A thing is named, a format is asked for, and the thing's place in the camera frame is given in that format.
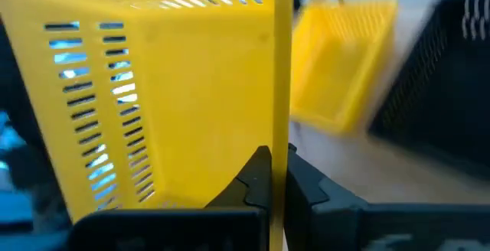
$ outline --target black plastic bin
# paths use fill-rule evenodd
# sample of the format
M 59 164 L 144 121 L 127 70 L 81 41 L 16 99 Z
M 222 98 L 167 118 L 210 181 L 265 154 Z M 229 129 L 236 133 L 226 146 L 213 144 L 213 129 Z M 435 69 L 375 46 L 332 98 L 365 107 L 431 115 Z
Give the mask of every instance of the black plastic bin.
M 371 134 L 490 173 L 489 12 L 490 0 L 439 1 Z

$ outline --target yellow bin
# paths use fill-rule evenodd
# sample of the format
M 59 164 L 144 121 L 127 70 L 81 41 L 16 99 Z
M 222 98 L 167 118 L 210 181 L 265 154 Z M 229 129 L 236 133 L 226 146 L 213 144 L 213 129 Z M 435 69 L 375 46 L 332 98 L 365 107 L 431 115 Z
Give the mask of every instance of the yellow bin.
M 292 118 L 334 134 L 359 120 L 394 45 L 397 0 L 314 0 L 292 36 Z
M 72 220 L 203 207 L 260 145 L 281 197 L 291 16 L 292 0 L 6 0 Z

